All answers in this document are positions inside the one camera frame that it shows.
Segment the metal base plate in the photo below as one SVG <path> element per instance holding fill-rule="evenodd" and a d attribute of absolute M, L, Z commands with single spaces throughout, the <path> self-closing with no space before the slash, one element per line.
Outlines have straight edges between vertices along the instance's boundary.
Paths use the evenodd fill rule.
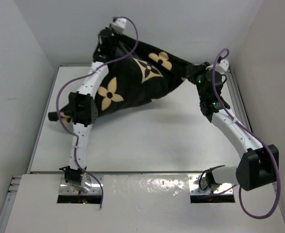
<path fill-rule="evenodd" d="M 190 195 L 204 196 L 204 195 L 232 195 L 234 193 L 232 184 L 223 183 L 212 187 L 207 186 L 205 176 L 201 179 L 201 174 L 194 173 L 188 175 L 188 185 Z"/>
<path fill-rule="evenodd" d="M 59 195 L 68 196 L 73 195 L 77 196 L 80 192 L 82 196 L 101 196 L 102 191 L 101 187 L 93 178 L 85 178 L 82 181 L 82 184 L 78 186 L 77 184 L 71 184 L 65 181 L 65 178 L 62 177 L 60 186 L 59 186 Z"/>

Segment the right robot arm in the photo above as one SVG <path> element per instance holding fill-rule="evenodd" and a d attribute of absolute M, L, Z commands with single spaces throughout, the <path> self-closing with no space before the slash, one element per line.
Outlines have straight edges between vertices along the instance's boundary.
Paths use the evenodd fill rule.
<path fill-rule="evenodd" d="M 212 73 L 212 66 L 203 63 L 195 67 L 189 81 L 196 85 L 202 114 L 216 126 L 233 145 L 241 160 L 237 166 L 219 165 L 209 168 L 200 177 L 201 190 L 223 183 L 239 185 L 250 191 L 277 180 L 279 151 L 274 145 L 265 148 L 243 127 L 229 104 L 221 97 L 222 74 Z"/>

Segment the aluminium table frame rail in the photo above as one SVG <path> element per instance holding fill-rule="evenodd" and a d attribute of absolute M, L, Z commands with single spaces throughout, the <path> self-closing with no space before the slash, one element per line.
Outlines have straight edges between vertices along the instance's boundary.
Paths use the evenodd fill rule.
<path fill-rule="evenodd" d="M 225 110 L 220 110 L 212 123 L 227 137 L 239 158 L 242 158 L 243 153 L 250 147 L 259 149 L 262 145 L 250 135 L 252 132 L 251 126 L 232 72 L 227 71 L 224 75 L 227 77 L 226 85 L 230 96 L 228 98 L 223 96 L 223 99 L 229 104 L 230 109 L 228 112 L 233 116 L 233 119 L 230 119 Z"/>

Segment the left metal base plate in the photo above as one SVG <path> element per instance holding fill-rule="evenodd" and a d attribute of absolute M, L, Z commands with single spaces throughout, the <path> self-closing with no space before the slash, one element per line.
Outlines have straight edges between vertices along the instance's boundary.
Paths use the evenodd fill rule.
<path fill-rule="evenodd" d="M 77 196 L 80 192 L 82 196 L 101 196 L 102 191 L 101 187 L 93 178 L 85 178 L 82 181 L 82 184 L 78 186 L 77 184 L 71 184 L 65 181 L 65 178 L 62 177 L 60 186 L 59 186 L 59 195 L 68 196 L 73 195 Z"/>

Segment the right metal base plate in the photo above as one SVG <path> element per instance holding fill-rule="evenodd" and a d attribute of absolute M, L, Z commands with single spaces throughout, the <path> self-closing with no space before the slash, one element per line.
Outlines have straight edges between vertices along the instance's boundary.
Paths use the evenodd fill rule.
<path fill-rule="evenodd" d="M 207 186 L 205 176 L 201 179 L 201 174 L 194 173 L 188 175 L 188 185 L 190 195 L 204 196 L 204 195 L 232 195 L 234 193 L 232 184 L 223 183 L 212 187 Z"/>

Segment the black pillowcase with beige flowers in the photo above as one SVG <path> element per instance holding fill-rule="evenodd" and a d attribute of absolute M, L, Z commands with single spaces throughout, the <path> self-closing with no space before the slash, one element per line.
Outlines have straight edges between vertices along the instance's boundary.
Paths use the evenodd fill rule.
<path fill-rule="evenodd" d="M 197 66 L 123 34 L 119 42 L 117 54 L 121 58 L 108 65 L 108 75 L 95 95 L 98 117 L 166 96 L 189 80 Z M 58 112 L 49 112 L 48 119 L 72 123 L 68 103 Z"/>

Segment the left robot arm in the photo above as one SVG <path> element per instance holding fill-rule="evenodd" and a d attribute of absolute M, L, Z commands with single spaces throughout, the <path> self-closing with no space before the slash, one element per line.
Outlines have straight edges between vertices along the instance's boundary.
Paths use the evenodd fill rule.
<path fill-rule="evenodd" d="M 75 187 L 83 186 L 84 173 L 87 168 L 86 150 L 90 130 L 98 117 L 95 104 L 96 92 L 103 79 L 108 75 L 108 65 L 119 61 L 116 48 L 118 35 L 122 29 L 106 28 L 99 33 L 99 43 L 93 55 L 89 74 L 83 77 L 83 84 L 68 97 L 68 110 L 73 124 L 73 141 L 70 160 L 61 170 L 65 173 L 66 183 Z"/>

